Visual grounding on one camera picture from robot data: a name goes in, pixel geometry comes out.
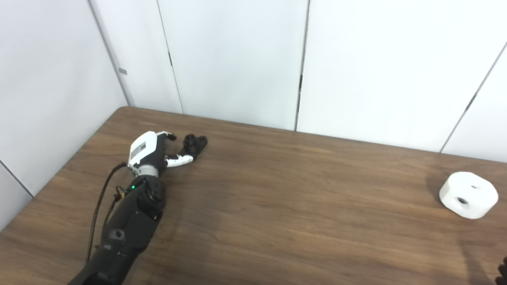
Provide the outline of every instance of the wood grain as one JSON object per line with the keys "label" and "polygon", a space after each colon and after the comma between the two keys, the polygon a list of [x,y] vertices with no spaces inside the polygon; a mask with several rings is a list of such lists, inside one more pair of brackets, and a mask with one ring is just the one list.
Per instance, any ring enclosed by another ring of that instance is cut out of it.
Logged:
{"label": "wood grain", "polygon": [[[507,164],[121,108],[0,234],[1,284],[71,280],[105,178],[148,130],[209,144],[162,175],[166,212],[125,284],[492,284],[507,255]],[[439,202],[456,171],[497,187],[484,218]]]}

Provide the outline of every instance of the hole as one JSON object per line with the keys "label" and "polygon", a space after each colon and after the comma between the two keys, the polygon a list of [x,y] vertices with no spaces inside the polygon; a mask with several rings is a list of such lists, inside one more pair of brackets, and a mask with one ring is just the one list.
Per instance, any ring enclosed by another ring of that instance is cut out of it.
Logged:
{"label": "hole", "polygon": [[463,198],[458,198],[458,202],[460,202],[463,205],[467,205],[468,204],[468,202],[465,199],[463,199]]}

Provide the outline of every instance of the wire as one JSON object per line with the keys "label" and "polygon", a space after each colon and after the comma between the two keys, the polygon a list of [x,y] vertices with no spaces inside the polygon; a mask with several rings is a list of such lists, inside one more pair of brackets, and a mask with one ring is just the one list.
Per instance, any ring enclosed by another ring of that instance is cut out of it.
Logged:
{"label": "wire", "polygon": [[97,206],[95,207],[95,212],[93,213],[92,226],[91,226],[91,230],[90,230],[90,240],[88,241],[88,253],[86,254],[85,264],[87,264],[88,261],[90,260],[90,255],[92,253],[93,234],[95,233],[95,224],[97,223],[98,210],[100,208],[100,204],[102,203],[102,199],[104,198],[104,193],[107,188],[107,185],[109,184],[109,180],[111,180],[111,177],[113,177],[113,174],[115,174],[116,171],[118,171],[120,168],[123,168],[125,166],[127,166],[127,163],[125,163],[125,162],[122,162],[122,163],[118,164],[117,166],[115,166],[111,170],[111,173],[109,173],[109,176],[105,180],[104,187],[102,187],[102,190],[100,191],[100,195],[99,195],[98,201],[97,201]]}

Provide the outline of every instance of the black object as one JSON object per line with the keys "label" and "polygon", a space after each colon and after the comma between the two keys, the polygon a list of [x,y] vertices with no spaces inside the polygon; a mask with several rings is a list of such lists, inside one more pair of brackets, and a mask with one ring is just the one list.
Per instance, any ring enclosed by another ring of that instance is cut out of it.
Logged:
{"label": "black object", "polygon": [[165,207],[165,186],[156,176],[140,175],[129,189],[104,227],[97,251],[68,285],[120,285],[147,248]]}
{"label": "black object", "polygon": [[496,285],[507,285],[507,257],[503,259],[503,264],[498,267],[498,272],[502,277],[499,276],[495,279]]}
{"label": "black object", "polygon": [[208,144],[208,138],[205,136],[196,137],[194,134],[187,134],[183,141],[183,149],[178,153],[181,156],[190,155],[197,159],[197,156],[201,154],[202,150]]}

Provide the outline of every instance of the robotic arm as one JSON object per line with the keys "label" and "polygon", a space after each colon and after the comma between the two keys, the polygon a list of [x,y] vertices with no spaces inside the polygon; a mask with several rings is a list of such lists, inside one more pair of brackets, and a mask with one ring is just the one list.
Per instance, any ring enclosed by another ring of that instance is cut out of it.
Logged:
{"label": "robotic arm", "polygon": [[165,207],[165,186],[159,174],[196,160],[208,143],[205,136],[189,134],[178,154],[167,155],[166,139],[176,140],[176,136],[149,131],[134,141],[127,166],[135,178],[105,224],[95,254],[68,285],[121,285],[136,257],[148,247]]}

